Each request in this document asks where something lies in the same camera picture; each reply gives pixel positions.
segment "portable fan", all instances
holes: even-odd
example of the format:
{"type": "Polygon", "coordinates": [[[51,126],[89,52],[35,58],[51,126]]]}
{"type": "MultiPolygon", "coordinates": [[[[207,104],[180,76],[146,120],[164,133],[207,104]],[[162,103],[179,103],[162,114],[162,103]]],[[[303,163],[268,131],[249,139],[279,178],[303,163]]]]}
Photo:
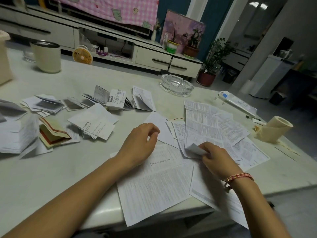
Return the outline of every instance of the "portable fan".
{"type": "Polygon", "coordinates": [[[73,51],[73,59],[76,62],[85,64],[91,64],[93,62],[93,56],[85,45],[78,45],[73,51]]]}

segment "hand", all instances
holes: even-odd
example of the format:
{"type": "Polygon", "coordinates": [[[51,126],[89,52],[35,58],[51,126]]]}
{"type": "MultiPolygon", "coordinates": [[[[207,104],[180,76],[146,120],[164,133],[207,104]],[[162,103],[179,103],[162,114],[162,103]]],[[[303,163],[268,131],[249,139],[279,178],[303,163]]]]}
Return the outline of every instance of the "hand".
{"type": "Polygon", "coordinates": [[[202,143],[199,147],[210,153],[210,155],[203,156],[203,163],[220,180],[226,180],[232,175],[243,173],[224,148],[210,142],[202,143]]]}
{"type": "Polygon", "coordinates": [[[142,164],[152,154],[160,130],[152,123],[144,123],[132,129],[116,157],[123,160],[129,169],[142,164]]]}

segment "red bracelet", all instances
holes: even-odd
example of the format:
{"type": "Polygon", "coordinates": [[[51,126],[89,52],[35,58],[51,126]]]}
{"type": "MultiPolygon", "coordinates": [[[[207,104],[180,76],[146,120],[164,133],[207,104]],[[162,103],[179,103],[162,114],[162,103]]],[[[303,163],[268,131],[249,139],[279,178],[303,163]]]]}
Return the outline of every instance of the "red bracelet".
{"type": "Polygon", "coordinates": [[[242,177],[248,177],[254,181],[254,178],[249,173],[236,174],[236,175],[228,177],[227,180],[225,180],[225,184],[224,184],[225,189],[227,191],[231,190],[232,187],[226,186],[226,185],[229,184],[230,182],[232,182],[233,180],[236,180],[237,178],[242,178],[242,177]]]}

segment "crystal ashtray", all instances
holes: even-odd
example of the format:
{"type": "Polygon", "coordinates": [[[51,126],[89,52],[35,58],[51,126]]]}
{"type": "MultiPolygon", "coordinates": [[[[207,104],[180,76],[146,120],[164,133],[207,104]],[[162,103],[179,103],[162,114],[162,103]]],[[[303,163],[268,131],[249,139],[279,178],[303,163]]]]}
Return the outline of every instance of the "crystal ashtray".
{"type": "Polygon", "coordinates": [[[190,82],[171,74],[162,75],[160,86],[166,92],[183,97],[188,97],[194,89],[190,82]]]}

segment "white table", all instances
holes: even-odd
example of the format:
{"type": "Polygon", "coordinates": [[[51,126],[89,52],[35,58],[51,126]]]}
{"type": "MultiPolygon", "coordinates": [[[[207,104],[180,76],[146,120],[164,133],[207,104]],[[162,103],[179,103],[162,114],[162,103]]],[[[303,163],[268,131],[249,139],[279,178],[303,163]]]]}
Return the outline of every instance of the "white table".
{"type": "MultiPolygon", "coordinates": [[[[34,94],[53,94],[58,99],[67,96],[81,97],[82,93],[93,94],[96,84],[110,90],[121,88],[131,98],[132,85],[152,92],[157,112],[168,119],[185,115],[183,97],[163,91],[159,80],[144,76],[95,67],[72,61],[62,61],[62,71],[46,74],[34,64],[22,60],[22,52],[9,49],[8,56],[15,80],[0,86],[0,98],[19,103],[22,98],[34,94]]],[[[254,176],[261,191],[269,196],[285,191],[306,188],[317,184],[317,163],[299,148],[283,139],[291,148],[301,153],[297,161],[284,155],[274,145],[253,138],[254,123],[245,114],[217,98],[216,91],[194,88],[189,100],[212,104],[233,113],[233,118],[251,132],[251,140],[271,159],[249,172],[254,176]]],[[[66,121],[79,111],[63,110],[55,117],[66,121]]],[[[116,114],[115,124],[108,141],[82,140],[80,143],[61,146],[53,152],[26,160],[16,157],[0,160],[0,236],[9,231],[35,210],[59,193],[93,171],[109,154],[119,150],[130,131],[143,123],[149,112],[123,111],[116,114]]],[[[210,211],[209,207],[195,198],[190,198],[167,209],[162,214],[193,211],[210,211]]],[[[124,222],[116,186],[111,188],[91,213],[82,228],[113,226],[124,222]]]]}

